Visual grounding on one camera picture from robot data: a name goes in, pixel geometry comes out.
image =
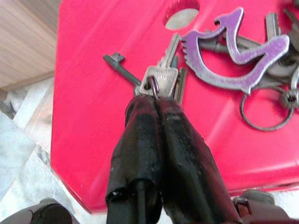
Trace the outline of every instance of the red plastic surface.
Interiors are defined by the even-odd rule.
[[[124,112],[133,86],[102,59],[116,51],[125,55],[123,66],[142,79],[147,67],[164,55],[175,32],[215,29],[214,18],[244,7],[240,34],[265,41],[264,18],[279,12],[283,31],[291,28],[282,12],[282,0],[199,0],[199,14],[187,27],[164,27],[176,0],[68,0],[60,6],[55,74],[51,165],[68,189],[90,211],[105,209],[110,159],[124,130]],[[185,66],[181,47],[181,66]],[[238,66],[226,55],[203,52],[213,71],[241,76],[252,65]],[[299,182],[296,112],[279,131],[263,133],[248,127],[239,113],[242,93],[210,86],[189,70],[183,108],[212,150],[232,194],[243,189],[274,189]],[[254,92],[246,104],[254,122],[281,121],[278,93]]]

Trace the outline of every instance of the metal hook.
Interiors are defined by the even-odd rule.
[[[155,99],[159,99],[158,98],[158,92],[159,92],[159,85],[158,85],[158,81],[156,80],[156,78],[154,76],[149,76],[147,78],[147,81],[149,82],[151,89],[153,91],[153,95],[155,97]]]

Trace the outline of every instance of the bottle opener keychain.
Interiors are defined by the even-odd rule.
[[[281,58],[289,49],[289,37],[280,35],[270,41],[253,49],[239,51],[237,48],[236,37],[244,16],[244,9],[238,7],[229,14],[224,14],[215,19],[219,23],[219,28],[211,33],[193,30],[182,38],[186,64],[195,72],[196,76],[211,85],[241,90],[250,94],[251,89],[261,80],[266,70]],[[255,65],[253,70],[242,77],[224,77],[218,75],[205,65],[200,49],[200,40],[207,40],[221,35],[226,30],[226,42],[228,52],[234,63],[246,64],[252,59],[263,56]]]

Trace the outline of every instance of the key ring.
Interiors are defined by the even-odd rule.
[[[156,78],[154,76],[149,76],[147,78],[147,81],[149,82],[149,84],[151,86],[151,89],[153,91],[153,95],[154,95],[155,99],[159,99],[158,98],[159,85],[158,85]]]
[[[271,85],[258,86],[256,88],[254,88],[253,90],[260,90],[260,89],[273,89],[273,90],[280,92],[281,94],[285,93],[284,89],[282,89],[278,86],[271,86]],[[244,94],[244,96],[242,98],[242,101],[240,103],[240,113],[241,113],[242,118],[245,120],[245,122],[257,130],[260,130],[263,132],[270,132],[270,131],[278,130],[278,129],[284,127],[290,121],[290,119],[292,118],[292,116],[294,114],[294,108],[289,108],[288,116],[281,123],[279,123],[275,126],[270,126],[270,127],[261,127],[261,126],[255,125],[248,120],[248,118],[246,117],[245,112],[244,112],[244,104],[245,104],[245,101],[248,98],[248,96],[249,96],[248,94]]]

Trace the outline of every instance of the tile floor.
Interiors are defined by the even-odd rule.
[[[105,214],[86,212],[50,167],[53,78],[8,95],[0,102],[0,221],[52,197],[81,224],[106,223]],[[290,217],[299,218],[299,191],[274,196]],[[171,221],[163,212],[159,223]]]

